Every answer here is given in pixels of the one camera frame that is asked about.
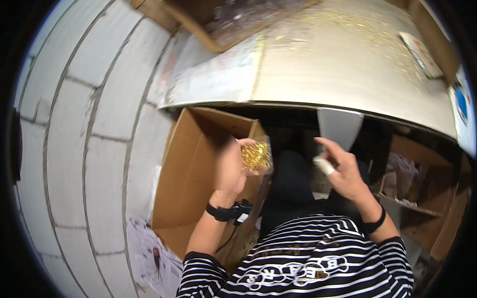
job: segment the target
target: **striped shirt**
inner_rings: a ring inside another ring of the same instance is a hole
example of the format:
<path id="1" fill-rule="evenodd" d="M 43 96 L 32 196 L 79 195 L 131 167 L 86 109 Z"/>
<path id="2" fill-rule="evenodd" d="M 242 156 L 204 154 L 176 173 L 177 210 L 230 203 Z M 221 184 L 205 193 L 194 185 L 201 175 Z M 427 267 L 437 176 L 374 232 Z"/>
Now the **striped shirt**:
<path id="1" fill-rule="evenodd" d="M 190 252 L 178 297 L 390 297 L 411 295 L 401 238 L 379 245 L 343 216 L 292 219 L 259 241 L 228 277 L 212 256 Z"/>

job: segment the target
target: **crumpled paper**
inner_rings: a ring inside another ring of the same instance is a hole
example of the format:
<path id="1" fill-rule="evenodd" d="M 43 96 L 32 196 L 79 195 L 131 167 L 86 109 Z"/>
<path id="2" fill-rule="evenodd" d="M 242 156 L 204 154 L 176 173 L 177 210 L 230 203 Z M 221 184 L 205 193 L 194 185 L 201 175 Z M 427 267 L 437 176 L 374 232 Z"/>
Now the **crumpled paper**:
<path id="1" fill-rule="evenodd" d="M 182 261 L 146 226 L 144 220 L 128 217 L 127 238 L 134 255 L 133 270 L 163 298 L 176 297 L 182 277 Z M 159 251 L 156 264 L 153 248 Z"/>

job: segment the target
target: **black wrist strap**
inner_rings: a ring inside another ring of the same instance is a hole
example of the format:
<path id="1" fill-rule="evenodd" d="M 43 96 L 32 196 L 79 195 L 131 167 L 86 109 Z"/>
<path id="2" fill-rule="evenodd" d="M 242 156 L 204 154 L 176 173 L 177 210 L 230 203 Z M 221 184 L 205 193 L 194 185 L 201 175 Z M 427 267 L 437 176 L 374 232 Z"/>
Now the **black wrist strap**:
<path id="1" fill-rule="evenodd" d="M 366 234 L 372 234 L 374 231 L 376 231 L 384 222 L 384 218 L 386 217 L 386 210 L 384 209 L 383 206 L 381 206 L 382 208 L 382 214 L 381 214 L 381 218 L 375 222 L 375 223 L 363 223 L 363 229 L 364 229 L 364 232 Z"/>
<path id="2" fill-rule="evenodd" d="M 235 213 L 237 212 L 234 207 L 226 209 L 226 208 L 215 208 L 211 204 L 207 203 L 206 207 L 207 213 L 215 217 L 218 221 L 229 221 L 235 218 Z"/>

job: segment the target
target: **handful of gold pieces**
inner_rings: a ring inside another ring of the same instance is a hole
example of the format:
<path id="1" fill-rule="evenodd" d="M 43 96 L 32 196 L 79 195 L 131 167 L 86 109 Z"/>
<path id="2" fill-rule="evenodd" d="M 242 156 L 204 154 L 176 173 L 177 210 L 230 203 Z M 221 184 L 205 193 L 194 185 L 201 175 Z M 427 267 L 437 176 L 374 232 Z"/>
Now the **handful of gold pieces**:
<path id="1" fill-rule="evenodd" d="M 268 169 L 270 146 L 267 142 L 257 142 L 242 147 L 243 167 L 252 171 Z"/>

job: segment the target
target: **tape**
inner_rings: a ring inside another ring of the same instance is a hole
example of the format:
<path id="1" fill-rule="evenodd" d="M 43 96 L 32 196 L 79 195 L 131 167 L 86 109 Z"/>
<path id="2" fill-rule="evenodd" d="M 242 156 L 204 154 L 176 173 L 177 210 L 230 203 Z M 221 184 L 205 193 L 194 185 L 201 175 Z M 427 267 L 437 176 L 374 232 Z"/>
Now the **tape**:
<path id="1" fill-rule="evenodd" d="M 319 168 L 323 174 L 329 177 L 336 169 L 334 166 L 326 159 L 320 156 L 315 156 L 313 158 L 313 164 Z"/>

